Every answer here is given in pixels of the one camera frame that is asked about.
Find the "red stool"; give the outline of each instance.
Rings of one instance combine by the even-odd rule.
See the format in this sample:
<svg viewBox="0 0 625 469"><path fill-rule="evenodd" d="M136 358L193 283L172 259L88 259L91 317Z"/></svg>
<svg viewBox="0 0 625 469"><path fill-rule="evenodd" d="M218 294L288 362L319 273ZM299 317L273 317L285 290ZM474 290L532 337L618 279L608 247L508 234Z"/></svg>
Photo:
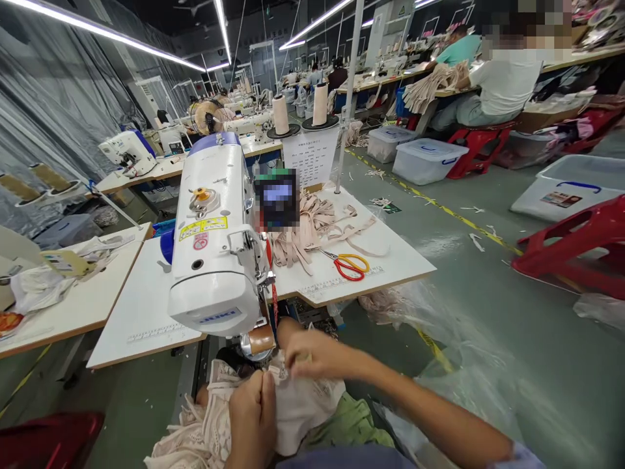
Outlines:
<svg viewBox="0 0 625 469"><path fill-rule="evenodd" d="M79 469L103 422L103 414L56 414L0 430L0 467Z"/></svg>
<svg viewBox="0 0 625 469"><path fill-rule="evenodd" d="M545 240L561 237L545 246ZM518 241L528 243L512 267L531 277L562 275L572 281L625 300L625 195L602 202ZM595 248L601 271L581 263L577 256Z"/></svg>
<svg viewBox="0 0 625 469"><path fill-rule="evenodd" d="M508 141L514 121L503 124L483 127L462 127L449 140L448 143L468 147L469 152L460 158L447 175L450 179L460 179L472 171L486 174L490 164L495 160L503 145ZM488 154L480 153L486 145L495 145Z"/></svg>

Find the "white t-shirt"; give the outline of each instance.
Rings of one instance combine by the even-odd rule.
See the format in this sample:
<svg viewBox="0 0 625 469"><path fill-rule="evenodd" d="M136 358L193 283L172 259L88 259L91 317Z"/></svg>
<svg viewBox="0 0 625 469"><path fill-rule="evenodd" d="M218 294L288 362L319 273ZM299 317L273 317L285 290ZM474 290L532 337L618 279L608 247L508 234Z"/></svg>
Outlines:
<svg viewBox="0 0 625 469"><path fill-rule="evenodd" d="M542 62L523 57L484 62L469 74L471 86L482 87L482 112L504 115L523 109L541 69Z"/></svg>

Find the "person's hand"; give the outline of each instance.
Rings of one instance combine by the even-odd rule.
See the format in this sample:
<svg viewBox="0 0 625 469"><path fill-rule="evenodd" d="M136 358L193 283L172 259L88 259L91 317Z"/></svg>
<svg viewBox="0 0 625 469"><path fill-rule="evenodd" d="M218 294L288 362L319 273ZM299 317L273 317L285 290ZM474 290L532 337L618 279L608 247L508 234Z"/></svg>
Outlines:
<svg viewBox="0 0 625 469"><path fill-rule="evenodd" d="M374 360L323 332L309 330L293 333L285 362L293 377L358 379Z"/></svg>
<svg viewBox="0 0 625 469"><path fill-rule="evenodd" d="M265 469L277 438L273 375L254 372L232 394L229 408L232 451L226 469Z"/></svg>

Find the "red-handled scissors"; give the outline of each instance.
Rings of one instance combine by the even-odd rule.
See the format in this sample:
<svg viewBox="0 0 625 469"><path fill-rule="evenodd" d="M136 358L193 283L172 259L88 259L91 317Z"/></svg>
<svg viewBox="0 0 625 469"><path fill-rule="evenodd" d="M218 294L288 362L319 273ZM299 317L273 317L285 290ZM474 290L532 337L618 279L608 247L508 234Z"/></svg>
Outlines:
<svg viewBox="0 0 625 469"><path fill-rule="evenodd" d="M322 249L319 249L323 254L327 255L330 259L334 261L334 265L337 267L337 270L341 274L343 278L351 281L361 281L365 278L365 272L369 271L369 263L362 257L356 254L332 254ZM363 263L364 267L361 267L350 260L357 259L358 261ZM351 270L355 272L357 276L351 276L347 273L343 272L343 269Z"/></svg>

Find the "plastic storage box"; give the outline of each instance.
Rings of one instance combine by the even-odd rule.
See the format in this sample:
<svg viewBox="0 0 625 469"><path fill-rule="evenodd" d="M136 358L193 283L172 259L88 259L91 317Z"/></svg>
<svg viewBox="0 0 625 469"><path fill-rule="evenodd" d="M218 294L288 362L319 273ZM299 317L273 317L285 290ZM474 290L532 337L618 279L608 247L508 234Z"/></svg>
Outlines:
<svg viewBox="0 0 625 469"><path fill-rule="evenodd" d="M625 160L567 155L547 166L511 211L561 221L625 193Z"/></svg>
<svg viewBox="0 0 625 469"><path fill-rule="evenodd" d="M61 249L82 241L88 241L101 234L102 230L91 219L91 215L67 215L38 235L33 241L42 250Z"/></svg>
<svg viewBox="0 0 625 469"><path fill-rule="evenodd" d="M558 135L549 134L521 134L511 131L510 137L495 164L508 169L521 169L548 161L562 147Z"/></svg>
<svg viewBox="0 0 625 469"><path fill-rule="evenodd" d="M445 179L467 147L432 139L418 139L397 145L393 173L418 185Z"/></svg>
<svg viewBox="0 0 625 469"><path fill-rule="evenodd" d="M417 138L417 134L403 127L383 126L369 132L367 154L380 163L390 163L397 155L397 145Z"/></svg>

